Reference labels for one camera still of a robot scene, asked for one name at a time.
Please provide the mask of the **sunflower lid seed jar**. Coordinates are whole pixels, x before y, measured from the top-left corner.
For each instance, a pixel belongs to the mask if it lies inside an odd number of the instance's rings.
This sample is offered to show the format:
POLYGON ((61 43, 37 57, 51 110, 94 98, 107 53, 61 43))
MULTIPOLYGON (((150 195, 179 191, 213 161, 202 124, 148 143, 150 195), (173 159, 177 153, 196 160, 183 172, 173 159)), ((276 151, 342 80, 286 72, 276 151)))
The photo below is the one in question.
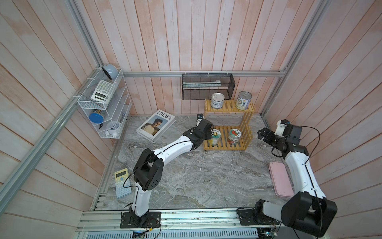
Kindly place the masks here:
POLYGON ((220 138, 221 138, 221 132, 218 129, 214 129, 212 136, 211 136, 211 139, 209 140, 209 144, 211 146, 218 145, 220 138))

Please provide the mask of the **tomato lid seed jar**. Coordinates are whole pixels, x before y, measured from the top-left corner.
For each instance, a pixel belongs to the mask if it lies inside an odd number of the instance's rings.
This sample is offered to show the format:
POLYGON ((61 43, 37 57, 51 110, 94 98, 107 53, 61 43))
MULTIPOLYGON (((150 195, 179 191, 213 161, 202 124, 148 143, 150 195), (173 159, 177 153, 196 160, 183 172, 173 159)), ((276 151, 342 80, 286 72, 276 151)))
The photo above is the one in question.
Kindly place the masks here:
POLYGON ((228 131, 228 139, 227 142, 230 145, 236 145, 237 143, 240 142, 242 133, 239 129, 237 128, 232 128, 228 131))

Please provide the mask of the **silver tin can barcode label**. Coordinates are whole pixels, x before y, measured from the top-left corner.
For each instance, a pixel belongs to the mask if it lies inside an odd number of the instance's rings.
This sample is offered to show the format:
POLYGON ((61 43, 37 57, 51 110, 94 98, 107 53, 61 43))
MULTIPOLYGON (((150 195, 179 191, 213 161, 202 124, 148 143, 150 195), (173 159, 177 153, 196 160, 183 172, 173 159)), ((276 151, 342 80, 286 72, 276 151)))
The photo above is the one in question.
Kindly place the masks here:
POLYGON ((211 107, 214 109, 220 109, 224 105, 225 96, 222 93, 216 92, 211 96, 211 107))

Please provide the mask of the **bamboo two-tier shelf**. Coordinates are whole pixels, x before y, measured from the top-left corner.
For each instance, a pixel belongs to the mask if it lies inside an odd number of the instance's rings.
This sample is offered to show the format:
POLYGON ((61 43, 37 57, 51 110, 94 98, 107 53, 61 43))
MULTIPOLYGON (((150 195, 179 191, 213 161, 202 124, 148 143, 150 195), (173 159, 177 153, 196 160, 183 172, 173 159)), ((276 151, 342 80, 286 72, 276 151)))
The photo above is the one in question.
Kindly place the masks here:
POLYGON ((218 125, 214 123, 214 128, 218 129, 221 132, 220 142, 218 142, 217 146, 210 145, 206 140, 204 141, 204 150, 241 150, 244 151, 249 146, 250 142, 253 139, 253 133, 251 127, 249 125, 253 114, 255 113, 254 103, 250 102, 248 109, 239 110, 235 106, 235 100, 224 100, 223 107, 220 109, 214 109, 211 106, 211 100, 205 100, 205 109, 204 116, 207 114, 215 114, 217 116, 223 115, 232 115, 232 114, 242 114, 241 121, 238 119, 235 122, 239 122, 239 125, 228 125, 222 124, 218 125), (239 139, 239 143, 236 143, 234 146, 229 144, 228 142, 228 133, 231 132, 233 128, 236 128, 241 131, 242 135, 239 139))

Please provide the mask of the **purple label tin can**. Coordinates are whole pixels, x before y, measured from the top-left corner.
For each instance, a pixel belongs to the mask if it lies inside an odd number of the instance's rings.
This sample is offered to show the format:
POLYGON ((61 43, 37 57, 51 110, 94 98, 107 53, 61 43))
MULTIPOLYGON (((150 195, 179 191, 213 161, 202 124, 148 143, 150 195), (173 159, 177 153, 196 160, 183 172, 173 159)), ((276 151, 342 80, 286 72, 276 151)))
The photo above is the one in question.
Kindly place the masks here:
POLYGON ((249 108, 252 99, 252 94, 247 91, 239 92, 235 106, 239 110, 246 110, 249 108))

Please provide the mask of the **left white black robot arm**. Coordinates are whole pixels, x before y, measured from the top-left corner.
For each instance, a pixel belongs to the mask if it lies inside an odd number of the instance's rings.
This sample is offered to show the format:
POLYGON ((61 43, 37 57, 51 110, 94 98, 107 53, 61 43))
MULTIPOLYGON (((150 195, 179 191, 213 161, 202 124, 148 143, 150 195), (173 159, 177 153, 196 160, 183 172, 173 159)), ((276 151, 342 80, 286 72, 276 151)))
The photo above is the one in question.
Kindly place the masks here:
POLYGON ((137 189, 129 211, 138 219, 148 213, 151 191, 161 181, 164 167, 176 157, 197 149, 212 135, 213 124, 202 119, 170 144, 156 150, 143 150, 131 173, 137 189))

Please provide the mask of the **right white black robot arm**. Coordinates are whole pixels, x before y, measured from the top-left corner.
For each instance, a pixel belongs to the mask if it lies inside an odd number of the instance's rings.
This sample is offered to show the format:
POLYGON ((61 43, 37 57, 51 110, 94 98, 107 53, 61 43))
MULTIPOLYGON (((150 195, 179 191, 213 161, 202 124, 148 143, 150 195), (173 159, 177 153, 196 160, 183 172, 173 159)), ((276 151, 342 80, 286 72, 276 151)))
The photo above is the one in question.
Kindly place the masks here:
POLYGON ((279 157, 289 169, 294 196, 283 205, 259 200, 253 215, 261 223, 276 220, 294 230, 321 238, 338 208, 320 189, 310 166, 311 154, 300 145, 303 128, 283 119, 278 121, 275 131, 265 127, 257 132, 258 139, 280 151, 279 157))

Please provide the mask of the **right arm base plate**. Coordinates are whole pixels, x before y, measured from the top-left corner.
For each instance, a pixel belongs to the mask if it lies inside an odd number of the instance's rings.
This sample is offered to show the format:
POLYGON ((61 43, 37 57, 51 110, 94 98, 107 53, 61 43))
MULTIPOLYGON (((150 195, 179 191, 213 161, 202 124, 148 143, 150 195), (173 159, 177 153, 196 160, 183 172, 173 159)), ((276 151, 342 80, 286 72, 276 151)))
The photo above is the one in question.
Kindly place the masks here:
POLYGON ((255 208, 238 208, 236 214, 239 217, 241 226, 255 225, 278 225, 279 222, 271 217, 264 215, 261 210, 255 208))

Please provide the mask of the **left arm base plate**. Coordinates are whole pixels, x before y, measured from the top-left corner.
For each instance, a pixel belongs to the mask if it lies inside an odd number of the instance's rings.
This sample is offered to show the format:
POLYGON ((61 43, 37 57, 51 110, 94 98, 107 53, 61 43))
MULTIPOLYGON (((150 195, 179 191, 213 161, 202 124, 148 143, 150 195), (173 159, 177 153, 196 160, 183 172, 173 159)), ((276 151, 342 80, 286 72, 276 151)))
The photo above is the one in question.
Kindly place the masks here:
POLYGON ((120 228, 121 229, 159 228, 160 221, 161 221, 160 212, 147 212, 142 217, 136 216, 133 212, 126 212, 122 214, 120 228))

